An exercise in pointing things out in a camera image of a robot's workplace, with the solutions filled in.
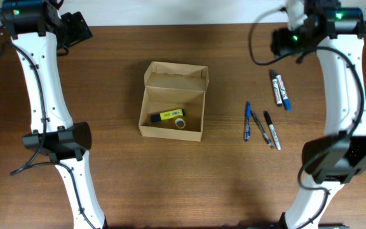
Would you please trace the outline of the yellow tape roll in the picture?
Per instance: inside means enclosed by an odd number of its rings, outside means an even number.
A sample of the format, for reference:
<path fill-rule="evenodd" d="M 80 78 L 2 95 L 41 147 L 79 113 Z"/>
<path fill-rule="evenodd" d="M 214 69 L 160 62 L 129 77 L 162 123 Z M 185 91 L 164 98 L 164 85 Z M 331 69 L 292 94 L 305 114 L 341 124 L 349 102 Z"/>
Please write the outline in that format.
<path fill-rule="evenodd" d="M 172 118 L 168 124 L 170 128 L 175 130 L 185 130 L 187 128 L 187 120 L 184 116 L 176 116 Z"/>

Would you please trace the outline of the black ballpoint pen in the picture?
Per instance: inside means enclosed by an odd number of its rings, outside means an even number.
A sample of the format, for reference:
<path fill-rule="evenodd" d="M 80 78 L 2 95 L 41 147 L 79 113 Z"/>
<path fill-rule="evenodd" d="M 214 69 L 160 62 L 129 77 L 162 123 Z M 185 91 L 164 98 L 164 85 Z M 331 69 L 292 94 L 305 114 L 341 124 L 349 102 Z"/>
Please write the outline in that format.
<path fill-rule="evenodd" d="M 251 111 L 250 114 L 251 114 L 252 118 L 254 119 L 254 122 L 257 124 L 259 130 L 261 131 L 262 137 L 265 140 L 266 144 L 271 149 L 274 149 L 275 147 L 273 146 L 273 143 L 272 143 L 271 139 L 269 138 L 268 134 L 264 130 L 264 127 L 262 126 L 260 119 L 257 117 L 257 115 L 253 111 Z"/>

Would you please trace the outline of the black whiteboard marker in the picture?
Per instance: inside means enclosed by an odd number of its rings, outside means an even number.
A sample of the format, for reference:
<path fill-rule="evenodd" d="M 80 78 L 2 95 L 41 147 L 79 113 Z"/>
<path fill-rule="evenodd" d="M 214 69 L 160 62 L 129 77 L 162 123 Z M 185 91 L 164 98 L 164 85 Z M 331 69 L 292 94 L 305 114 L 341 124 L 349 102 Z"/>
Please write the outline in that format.
<path fill-rule="evenodd" d="M 271 78 L 271 82 L 272 82 L 272 85 L 273 85 L 273 93 L 274 93 L 276 105 L 278 107 L 281 107 L 281 106 L 283 106 L 283 102 L 282 102 L 282 99 L 281 99 L 281 94 L 280 94 L 280 89 L 279 89 L 279 86 L 278 86 L 278 80 L 276 78 L 276 73 L 272 69 L 270 69 L 269 70 L 269 76 Z"/>

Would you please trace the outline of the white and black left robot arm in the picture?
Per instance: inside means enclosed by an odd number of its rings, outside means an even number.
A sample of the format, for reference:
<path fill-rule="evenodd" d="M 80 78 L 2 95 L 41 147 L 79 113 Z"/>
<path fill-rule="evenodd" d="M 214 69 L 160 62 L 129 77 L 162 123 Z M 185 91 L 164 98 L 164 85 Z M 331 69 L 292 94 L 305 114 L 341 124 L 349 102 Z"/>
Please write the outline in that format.
<path fill-rule="evenodd" d="M 64 182 L 75 228 L 107 228 L 90 174 L 92 134 L 67 109 L 57 58 L 92 37 L 81 12 L 60 14 L 61 1 L 3 1 L 0 21 L 18 54 L 28 91 L 31 124 L 23 137 L 34 154 L 12 175 L 54 166 Z"/>

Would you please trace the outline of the yellow highlighter with dark cap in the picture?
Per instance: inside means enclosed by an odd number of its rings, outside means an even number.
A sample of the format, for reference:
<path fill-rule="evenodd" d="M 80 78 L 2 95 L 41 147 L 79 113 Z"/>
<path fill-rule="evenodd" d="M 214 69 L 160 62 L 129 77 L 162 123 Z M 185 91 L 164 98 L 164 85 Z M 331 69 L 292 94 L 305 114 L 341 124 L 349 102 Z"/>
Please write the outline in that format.
<path fill-rule="evenodd" d="M 149 121 L 154 123 L 154 122 L 159 122 L 159 121 L 165 121 L 165 120 L 170 120 L 173 119 L 175 117 L 178 116 L 185 116 L 186 112 L 184 109 L 180 108 L 180 109 L 173 109 L 173 110 L 169 110 L 169 111 L 163 111 L 160 113 L 153 113 L 149 115 Z"/>

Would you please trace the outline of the black permanent marker grey barrel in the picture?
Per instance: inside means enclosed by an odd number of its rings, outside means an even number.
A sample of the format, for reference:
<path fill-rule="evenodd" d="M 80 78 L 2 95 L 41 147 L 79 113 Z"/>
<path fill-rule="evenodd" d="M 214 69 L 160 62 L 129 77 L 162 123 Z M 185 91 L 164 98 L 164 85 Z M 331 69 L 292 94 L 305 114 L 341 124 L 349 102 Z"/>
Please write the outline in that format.
<path fill-rule="evenodd" d="M 280 141 L 279 141 L 278 135 L 276 133 L 275 127 L 273 125 L 273 122 L 271 120 L 271 117 L 270 117 L 270 115 L 269 115 L 269 113 L 267 111 L 264 111 L 263 114 L 264 114 L 265 120 L 266 120 L 266 122 L 268 124 L 268 127 L 269 127 L 269 130 L 271 132 L 271 135 L 273 137 L 275 146 L 276 146 L 277 150 L 281 150 Z"/>

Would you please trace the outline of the blue whiteboard marker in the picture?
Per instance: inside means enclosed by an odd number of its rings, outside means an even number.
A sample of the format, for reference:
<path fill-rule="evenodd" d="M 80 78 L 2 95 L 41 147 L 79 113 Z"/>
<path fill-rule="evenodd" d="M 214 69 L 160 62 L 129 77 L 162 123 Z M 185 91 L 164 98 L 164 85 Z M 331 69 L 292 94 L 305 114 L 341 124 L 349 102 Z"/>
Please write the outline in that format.
<path fill-rule="evenodd" d="M 280 89 L 280 94 L 281 94 L 281 98 L 282 98 L 282 102 L 285 107 L 285 110 L 290 111 L 292 108 L 291 108 L 290 101 L 289 101 L 288 95 L 287 95 L 287 91 L 285 89 L 285 85 L 284 85 L 281 75 L 277 74 L 276 79 L 278 81 L 278 86 Z"/>

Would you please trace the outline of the brown cardboard box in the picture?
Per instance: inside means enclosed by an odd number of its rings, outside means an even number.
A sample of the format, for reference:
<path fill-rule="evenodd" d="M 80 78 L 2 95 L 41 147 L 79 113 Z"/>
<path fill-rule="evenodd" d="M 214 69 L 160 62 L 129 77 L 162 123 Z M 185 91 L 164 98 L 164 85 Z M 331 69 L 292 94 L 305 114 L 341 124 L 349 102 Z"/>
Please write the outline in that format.
<path fill-rule="evenodd" d="M 144 96 L 139 130 L 144 137 L 200 142 L 203 135 L 208 67 L 169 62 L 151 62 L 144 73 Z M 170 120 L 150 122 L 149 115 L 184 109 L 185 130 L 170 128 Z"/>

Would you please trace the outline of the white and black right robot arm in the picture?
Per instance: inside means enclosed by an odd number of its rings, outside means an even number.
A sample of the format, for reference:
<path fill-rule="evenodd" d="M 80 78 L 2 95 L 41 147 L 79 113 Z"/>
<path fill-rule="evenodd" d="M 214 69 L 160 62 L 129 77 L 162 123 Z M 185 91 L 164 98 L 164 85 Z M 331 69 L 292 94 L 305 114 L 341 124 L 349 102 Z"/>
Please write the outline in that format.
<path fill-rule="evenodd" d="M 366 170 L 366 99 L 362 73 L 365 20 L 339 1 L 287 1 L 288 27 L 273 33 L 272 52 L 315 53 L 323 73 L 324 136 L 302 149 L 301 187 L 282 228 L 318 228 L 334 195 Z"/>

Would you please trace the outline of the blue ballpoint pen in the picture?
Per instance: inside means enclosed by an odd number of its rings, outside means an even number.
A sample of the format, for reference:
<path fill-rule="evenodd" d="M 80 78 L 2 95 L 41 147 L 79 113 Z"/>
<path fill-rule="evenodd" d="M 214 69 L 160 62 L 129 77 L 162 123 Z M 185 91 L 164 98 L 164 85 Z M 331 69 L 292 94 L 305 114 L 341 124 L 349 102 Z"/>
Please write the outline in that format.
<path fill-rule="evenodd" d="M 244 129 L 244 141 L 248 142 L 250 139 L 250 103 L 246 102 L 245 106 L 245 129 Z"/>

